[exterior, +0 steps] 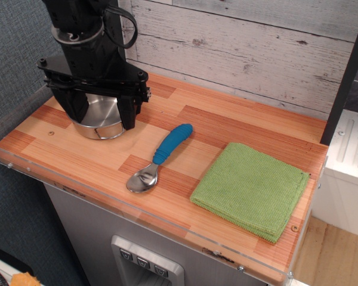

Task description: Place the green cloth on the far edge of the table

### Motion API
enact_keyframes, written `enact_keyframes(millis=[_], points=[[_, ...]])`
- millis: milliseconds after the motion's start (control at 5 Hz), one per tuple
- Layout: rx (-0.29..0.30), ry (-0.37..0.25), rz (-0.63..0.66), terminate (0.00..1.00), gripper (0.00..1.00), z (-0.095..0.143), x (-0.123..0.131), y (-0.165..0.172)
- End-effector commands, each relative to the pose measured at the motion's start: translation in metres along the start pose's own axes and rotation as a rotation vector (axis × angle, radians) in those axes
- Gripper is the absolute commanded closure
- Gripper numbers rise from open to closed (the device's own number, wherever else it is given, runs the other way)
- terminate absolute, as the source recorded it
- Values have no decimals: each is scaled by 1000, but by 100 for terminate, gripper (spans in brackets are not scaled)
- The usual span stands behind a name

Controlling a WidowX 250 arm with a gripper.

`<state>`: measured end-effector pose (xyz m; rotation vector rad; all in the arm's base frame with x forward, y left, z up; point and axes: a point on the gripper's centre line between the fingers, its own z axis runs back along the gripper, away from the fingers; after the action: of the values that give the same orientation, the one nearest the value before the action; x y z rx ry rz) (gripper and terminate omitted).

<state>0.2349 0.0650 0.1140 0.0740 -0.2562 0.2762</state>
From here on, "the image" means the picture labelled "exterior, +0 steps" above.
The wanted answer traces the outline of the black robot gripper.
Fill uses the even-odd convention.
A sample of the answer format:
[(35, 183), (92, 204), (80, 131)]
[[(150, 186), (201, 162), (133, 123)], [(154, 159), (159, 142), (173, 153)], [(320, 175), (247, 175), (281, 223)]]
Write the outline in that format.
[(78, 123), (83, 121), (89, 108), (83, 91), (118, 97), (124, 129), (135, 128), (142, 102), (150, 98), (148, 74), (127, 63), (102, 28), (89, 33), (51, 31), (63, 55), (40, 58), (37, 66), (45, 72), (50, 87), (56, 88), (53, 95), (66, 114)]

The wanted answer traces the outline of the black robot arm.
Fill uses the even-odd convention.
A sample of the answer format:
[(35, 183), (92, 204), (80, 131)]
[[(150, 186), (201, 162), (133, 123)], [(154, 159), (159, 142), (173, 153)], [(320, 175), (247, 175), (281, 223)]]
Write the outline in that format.
[[(81, 122), (88, 109), (87, 94), (114, 97), (123, 127), (135, 126), (141, 105), (148, 102), (149, 75), (127, 63), (123, 53), (135, 44), (134, 16), (117, 1), (45, 1), (51, 33), (63, 55), (37, 62), (45, 82), (67, 115)], [(134, 26), (128, 42), (122, 39), (121, 18)]]

